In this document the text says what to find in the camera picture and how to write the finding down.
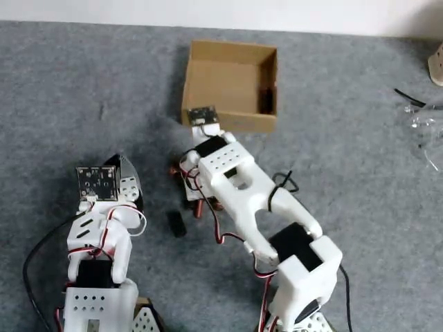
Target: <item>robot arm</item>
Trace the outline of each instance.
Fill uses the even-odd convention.
[[[210,123],[194,126],[192,135],[197,145],[180,168],[186,174],[198,169],[195,176],[200,191],[195,194],[186,188],[188,200],[215,197],[234,220],[247,251],[277,266],[278,290],[269,311],[278,317],[282,331],[300,328],[305,318],[331,297],[342,252],[290,192],[275,190],[276,184],[231,133]],[[265,239],[257,228],[255,213],[269,208],[288,224]]]
[[[78,168],[79,213],[69,232],[69,286],[64,305],[64,332],[130,332],[138,324],[160,332],[151,308],[134,321],[137,285],[127,278],[132,242],[128,229],[139,228],[143,215],[140,183],[123,156],[103,167]]]

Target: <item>plastic bag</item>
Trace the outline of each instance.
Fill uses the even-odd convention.
[[[418,108],[405,107],[410,114],[408,125],[413,130],[417,146],[429,164],[437,171],[443,169],[443,107],[436,104]]]

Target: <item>circuit board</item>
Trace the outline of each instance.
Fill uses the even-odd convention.
[[[80,199],[117,201],[115,166],[77,167]]]
[[[219,118],[214,106],[188,109],[188,117],[189,122],[193,127],[219,123]]]

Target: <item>gray carpet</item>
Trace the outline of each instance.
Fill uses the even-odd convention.
[[[293,170],[298,198],[343,250],[355,331],[440,331],[441,175],[426,168],[402,124],[398,87],[424,100],[437,42],[191,28],[0,23],[0,330],[41,331],[21,281],[29,250],[70,216],[74,167],[125,152],[141,175],[147,232],[129,276],[170,331],[252,331],[262,281],[233,240],[218,246],[209,216],[183,211],[175,239],[165,211],[181,207],[169,159],[190,147],[177,119],[193,38],[274,44],[277,130],[237,137],[269,174]],[[232,229],[221,214],[223,228]],[[259,217],[266,235],[282,227]],[[68,230],[31,266],[51,317],[62,303]],[[323,312],[346,331],[343,278]]]

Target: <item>cardboard box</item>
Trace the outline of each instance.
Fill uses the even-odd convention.
[[[227,131],[270,132],[277,120],[277,48],[192,41],[181,119],[187,109],[215,106]]]

